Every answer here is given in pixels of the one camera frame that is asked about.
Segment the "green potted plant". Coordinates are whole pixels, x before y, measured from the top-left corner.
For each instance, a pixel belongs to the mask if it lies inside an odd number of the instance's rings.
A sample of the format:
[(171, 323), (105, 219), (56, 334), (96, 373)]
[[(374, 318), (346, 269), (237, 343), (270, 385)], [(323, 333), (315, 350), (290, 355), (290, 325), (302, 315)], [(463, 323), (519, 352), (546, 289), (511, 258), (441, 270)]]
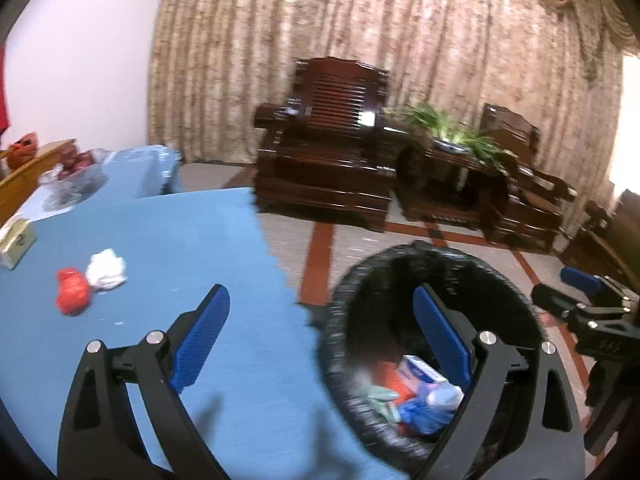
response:
[(430, 103), (406, 104), (398, 108), (397, 117), (422, 148), (470, 156), (482, 166), (504, 171), (502, 159), (506, 151), (494, 139), (436, 110)]

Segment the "blue tablecloth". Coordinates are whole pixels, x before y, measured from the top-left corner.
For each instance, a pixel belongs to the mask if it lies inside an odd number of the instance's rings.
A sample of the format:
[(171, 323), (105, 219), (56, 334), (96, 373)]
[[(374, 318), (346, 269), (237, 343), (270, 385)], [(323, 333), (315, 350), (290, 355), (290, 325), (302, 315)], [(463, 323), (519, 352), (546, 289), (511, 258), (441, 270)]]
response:
[[(393, 479), (359, 443), (323, 387), (316, 331), (270, 254), (247, 190), (88, 200), (35, 223), (35, 244), (1, 273), (1, 399), (47, 467), (88, 342), (136, 344), (195, 309), (214, 285), (231, 311), (182, 402), (235, 479)], [(85, 275), (106, 248), (127, 281), (94, 290), (76, 315), (56, 306), (63, 268)]]

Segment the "blue plastic bag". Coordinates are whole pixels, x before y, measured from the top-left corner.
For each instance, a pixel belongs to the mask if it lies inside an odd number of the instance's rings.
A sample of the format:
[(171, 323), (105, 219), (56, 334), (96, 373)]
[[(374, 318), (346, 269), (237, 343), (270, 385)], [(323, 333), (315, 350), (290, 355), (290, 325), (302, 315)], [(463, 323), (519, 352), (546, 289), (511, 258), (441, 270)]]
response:
[(415, 396), (398, 405), (400, 421), (413, 433), (421, 436), (438, 434), (450, 424), (455, 410), (431, 406)]

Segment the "large orange foam net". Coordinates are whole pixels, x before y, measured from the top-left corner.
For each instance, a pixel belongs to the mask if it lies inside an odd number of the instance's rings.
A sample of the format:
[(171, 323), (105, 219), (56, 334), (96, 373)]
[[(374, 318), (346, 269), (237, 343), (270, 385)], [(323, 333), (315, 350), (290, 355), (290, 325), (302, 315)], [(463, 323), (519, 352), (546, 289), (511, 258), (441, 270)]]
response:
[(367, 397), (378, 402), (399, 405), (412, 397), (411, 390), (405, 385), (396, 370), (396, 364), (380, 361), (371, 372), (371, 385)]

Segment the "dark wooden side table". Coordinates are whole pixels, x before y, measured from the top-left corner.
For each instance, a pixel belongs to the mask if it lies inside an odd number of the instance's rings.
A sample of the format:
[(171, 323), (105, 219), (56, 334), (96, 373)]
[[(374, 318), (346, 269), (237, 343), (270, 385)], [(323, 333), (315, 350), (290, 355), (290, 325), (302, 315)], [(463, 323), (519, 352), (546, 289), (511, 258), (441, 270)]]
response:
[(410, 145), (397, 159), (395, 195), (411, 221), (434, 221), (478, 229), (492, 192), (506, 174), (470, 155)]

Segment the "green rubber glove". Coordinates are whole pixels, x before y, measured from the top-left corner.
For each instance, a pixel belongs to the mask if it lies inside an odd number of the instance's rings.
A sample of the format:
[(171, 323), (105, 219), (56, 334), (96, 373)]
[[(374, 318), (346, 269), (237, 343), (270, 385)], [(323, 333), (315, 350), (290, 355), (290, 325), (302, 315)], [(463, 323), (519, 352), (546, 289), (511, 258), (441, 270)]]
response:
[(390, 388), (378, 385), (370, 385), (366, 390), (366, 397), (372, 408), (380, 414), (386, 422), (398, 425), (401, 418), (395, 401), (399, 399), (399, 394)]

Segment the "orange red bag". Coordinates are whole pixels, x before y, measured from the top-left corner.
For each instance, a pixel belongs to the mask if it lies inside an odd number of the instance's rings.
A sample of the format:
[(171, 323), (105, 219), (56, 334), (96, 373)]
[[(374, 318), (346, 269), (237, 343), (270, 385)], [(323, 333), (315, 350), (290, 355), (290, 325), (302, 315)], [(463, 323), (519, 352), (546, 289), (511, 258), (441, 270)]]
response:
[(8, 148), (6, 164), (9, 170), (17, 170), (33, 160), (38, 152), (38, 136), (35, 132), (25, 134)]

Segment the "dark red apples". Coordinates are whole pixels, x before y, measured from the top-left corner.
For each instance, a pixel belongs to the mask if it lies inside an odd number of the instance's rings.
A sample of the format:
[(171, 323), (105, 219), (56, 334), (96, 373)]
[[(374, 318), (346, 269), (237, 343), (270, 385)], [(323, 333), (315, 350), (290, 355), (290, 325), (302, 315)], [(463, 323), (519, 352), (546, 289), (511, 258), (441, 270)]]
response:
[(71, 174), (83, 170), (96, 163), (92, 151), (80, 152), (75, 144), (63, 148), (60, 153), (60, 165), (58, 180), (62, 181)]

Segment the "blue white cardboard box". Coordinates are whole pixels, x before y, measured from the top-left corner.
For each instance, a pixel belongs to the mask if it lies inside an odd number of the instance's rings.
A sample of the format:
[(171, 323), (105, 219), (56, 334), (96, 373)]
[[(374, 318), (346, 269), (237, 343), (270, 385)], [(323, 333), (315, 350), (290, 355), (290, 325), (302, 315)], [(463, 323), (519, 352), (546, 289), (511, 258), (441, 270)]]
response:
[(414, 394), (422, 387), (448, 382), (434, 367), (428, 365), (418, 356), (405, 354), (396, 366), (396, 374), (402, 383)]

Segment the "black trash bin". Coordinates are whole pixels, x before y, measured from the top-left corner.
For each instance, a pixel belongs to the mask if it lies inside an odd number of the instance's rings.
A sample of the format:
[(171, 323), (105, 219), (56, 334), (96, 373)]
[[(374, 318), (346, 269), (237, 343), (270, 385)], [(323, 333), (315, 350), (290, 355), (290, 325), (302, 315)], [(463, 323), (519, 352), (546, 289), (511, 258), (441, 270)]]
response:
[(423, 240), (396, 245), (352, 266), (332, 292), (318, 344), (321, 376), (363, 447), (387, 465), (413, 472), (435, 439), (398, 434), (361, 391), (358, 368), (414, 354), (430, 365), (434, 352), (413, 313), (413, 294), (427, 284), (444, 305), (476, 330), (490, 330), (506, 344), (533, 348), (544, 329), (526, 296), (479, 258)]

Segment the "red plastic bag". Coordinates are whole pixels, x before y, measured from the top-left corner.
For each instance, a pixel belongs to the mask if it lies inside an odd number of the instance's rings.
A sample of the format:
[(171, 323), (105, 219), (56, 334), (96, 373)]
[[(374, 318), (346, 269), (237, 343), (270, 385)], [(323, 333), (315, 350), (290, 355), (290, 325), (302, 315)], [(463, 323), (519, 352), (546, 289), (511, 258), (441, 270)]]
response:
[(90, 306), (92, 289), (84, 274), (74, 268), (63, 268), (58, 270), (56, 278), (58, 310), (65, 315), (76, 315)]

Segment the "glass fruit bowl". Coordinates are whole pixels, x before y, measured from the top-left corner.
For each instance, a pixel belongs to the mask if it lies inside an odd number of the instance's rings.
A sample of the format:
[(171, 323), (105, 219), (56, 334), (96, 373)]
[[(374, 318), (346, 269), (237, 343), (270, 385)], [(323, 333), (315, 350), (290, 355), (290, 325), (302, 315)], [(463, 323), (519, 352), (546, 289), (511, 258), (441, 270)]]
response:
[(58, 211), (67, 207), (73, 207), (83, 202), (107, 181), (107, 175), (103, 170), (104, 162), (111, 153), (102, 148), (92, 151), (96, 163), (88, 168), (79, 170), (62, 181), (58, 180), (58, 172), (62, 169), (58, 162), (52, 169), (44, 172), (38, 179), (40, 188), (48, 192), (43, 201), (45, 211)]

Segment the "beige patterned curtain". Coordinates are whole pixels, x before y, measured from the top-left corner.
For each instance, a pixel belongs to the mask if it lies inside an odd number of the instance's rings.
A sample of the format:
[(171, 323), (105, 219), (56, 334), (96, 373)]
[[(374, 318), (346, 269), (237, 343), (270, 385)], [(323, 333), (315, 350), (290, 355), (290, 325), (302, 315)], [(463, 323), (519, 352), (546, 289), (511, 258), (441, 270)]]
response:
[(299, 58), (390, 74), (390, 105), (429, 102), (475, 124), (486, 103), (541, 131), (538, 162), (574, 186), (565, 229), (608, 205), (623, 62), (639, 43), (613, 0), (160, 0), (148, 140), (184, 159), (251, 162), (256, 107)]

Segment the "white tissue box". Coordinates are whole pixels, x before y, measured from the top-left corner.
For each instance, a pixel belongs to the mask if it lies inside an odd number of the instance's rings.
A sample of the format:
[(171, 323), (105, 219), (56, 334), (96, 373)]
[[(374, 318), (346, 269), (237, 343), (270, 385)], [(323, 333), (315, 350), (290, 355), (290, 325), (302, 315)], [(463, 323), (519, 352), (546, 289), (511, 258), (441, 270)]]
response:
[(6, 269), (13, 270), (36, 239), (32, 222), (20, 217), (8, 220), (1, 228), (1, 265)]

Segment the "wooden bench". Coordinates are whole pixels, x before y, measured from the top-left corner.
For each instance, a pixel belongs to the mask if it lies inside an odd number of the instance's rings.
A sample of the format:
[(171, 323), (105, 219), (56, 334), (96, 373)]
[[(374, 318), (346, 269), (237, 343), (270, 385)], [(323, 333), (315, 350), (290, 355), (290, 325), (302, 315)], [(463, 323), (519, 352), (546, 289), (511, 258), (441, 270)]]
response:
[(1, 180), (0, 221), (6, 222), (38, 188), (40, 174), (52, 169), (60, 160), (60, 153), (76, 143), (75, 139), (55, 141), (38, 148), (34, 159), (26, 162)]

